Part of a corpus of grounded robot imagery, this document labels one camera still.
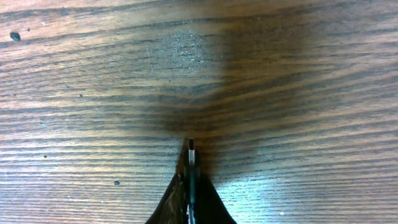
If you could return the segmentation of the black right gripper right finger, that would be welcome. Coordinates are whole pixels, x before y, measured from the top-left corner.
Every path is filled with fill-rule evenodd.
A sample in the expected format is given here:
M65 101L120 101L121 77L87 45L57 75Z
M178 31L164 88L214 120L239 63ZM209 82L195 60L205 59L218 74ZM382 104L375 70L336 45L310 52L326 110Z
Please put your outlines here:
M195 218L199 224L236 224L205 174L196 186Z

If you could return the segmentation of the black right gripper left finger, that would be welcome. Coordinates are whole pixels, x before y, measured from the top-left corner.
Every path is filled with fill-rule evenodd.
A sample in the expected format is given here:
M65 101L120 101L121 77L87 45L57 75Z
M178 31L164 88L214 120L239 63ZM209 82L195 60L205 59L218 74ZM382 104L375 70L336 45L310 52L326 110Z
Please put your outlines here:
M187 224L187 208L183 175L175 174L146 224Z

